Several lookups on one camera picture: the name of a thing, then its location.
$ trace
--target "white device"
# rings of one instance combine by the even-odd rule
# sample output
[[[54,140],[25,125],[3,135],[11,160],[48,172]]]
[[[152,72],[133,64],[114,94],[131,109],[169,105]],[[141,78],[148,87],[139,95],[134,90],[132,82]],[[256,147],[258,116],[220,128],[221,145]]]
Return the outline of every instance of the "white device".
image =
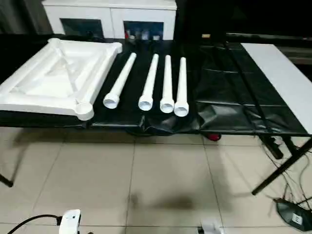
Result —
[[[122,44],[48,41],[0,85],[0,110],[91,119],[93,103]]]
[[[80,210],[66,211],[59,226],[59,234],[78,234]]]

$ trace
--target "table leg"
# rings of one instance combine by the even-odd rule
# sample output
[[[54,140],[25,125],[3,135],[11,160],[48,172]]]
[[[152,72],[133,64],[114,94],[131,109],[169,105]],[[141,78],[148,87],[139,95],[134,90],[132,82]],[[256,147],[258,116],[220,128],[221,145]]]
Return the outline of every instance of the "table leg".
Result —
[[[310,138],[303,146],[292,153],[292,156],[284,162],[279,168],[277,168],[267,179],[265,179],[258,187],[256,187],[252,194],[256,195],[261,192],[265,187],[271,184],[278,176],[290,168],[295,162],[297,162],[307,151],[312,148],[312,138]]]
[[[3,175],[0,174],[0,182],[5,184],[8,187],[13,187],[13,182],[5,178]]]

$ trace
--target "black plastic sheet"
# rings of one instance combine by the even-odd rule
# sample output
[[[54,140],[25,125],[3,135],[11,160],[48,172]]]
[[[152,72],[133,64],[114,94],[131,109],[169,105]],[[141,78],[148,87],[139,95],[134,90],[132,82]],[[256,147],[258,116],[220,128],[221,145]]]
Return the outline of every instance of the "black plastic sheet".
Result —
[[[51,36],[1,36],[1,48],[7,60],[0,81],[3,82]],[[86,38],[53,35],[61,39]],[[112,42],[112,39],[98,39]],[[171,135],[175,133],[222,133],[241,135],[307,136],[299,121],[277,91],[262,74],[246,51],[235,43],[177,44],[174,41],[117,40],[123,43],[94,103],[95,116],[80,121],[74,116],[0,111],[0,126],[77,128],[127,131],[134,134]],[[116,81],[131,52],[137,53],[116,109],[107,109],[102,101]],[[142,111],[137,102],[154,53],[159,54],[153,107]],[[159,109],[162,97],[164,60],[172,57],[173,95],[176,99],[179,60],[187,59],[189,114],[177,117]]]

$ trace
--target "tiled floor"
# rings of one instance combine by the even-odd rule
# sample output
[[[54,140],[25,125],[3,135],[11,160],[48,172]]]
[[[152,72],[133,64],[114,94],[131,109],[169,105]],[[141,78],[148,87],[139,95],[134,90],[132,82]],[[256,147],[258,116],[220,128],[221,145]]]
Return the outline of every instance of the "tiled floor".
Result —
[[[290,168],[292,178],[306,160]],[[13,188],[0,184],[0,234],[30,216],[68,209],[81,209],[81,234],[195,234],[201,222],[226,234],[299,233],[270,199],[283,193],[283,178],[250,193],[273,170],[252,136],[215,143],[188,135],[0,128],[0,173],[15,181]],[[311,176],[309,167],[308,195]],[[58,227],[38,219],[17,233],[57,234]]]

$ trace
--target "white plastic pipe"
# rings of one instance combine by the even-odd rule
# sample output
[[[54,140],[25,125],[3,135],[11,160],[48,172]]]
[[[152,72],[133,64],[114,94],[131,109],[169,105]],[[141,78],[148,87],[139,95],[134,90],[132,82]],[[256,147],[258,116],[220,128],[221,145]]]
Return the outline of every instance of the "white plastic pipe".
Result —
[[[166,55],[165,74],[162,88],[162,99],[160,101],[160,110],[163,113],[170,113],[174,110],[174,100],[172,98],[172,77],[171,77],[171,57]]]
[[[186,59],[180,60],[179,84],[175,103],[175,115],[179,117],[187,116],[189,104],[187,103],[187,79],[186,79]]]
[[[142,96],[138,100],[138,106],[143,111],[149,111],[153,106],[153,90],[158,65],[158,54],[154,54],[150,70],[148,72]]]
[[[128,75],[131,71],[133,63],[136,60],[136,57],[137,57],[136,53],[131,53],[130,57],[128,58],[128,61],[126,62],[117,80],[115,81],[115,84],[113,85],[111,91],[105,96],[103,104],[107,108],[114,109],[118,106],[119,96],[127,81]]]

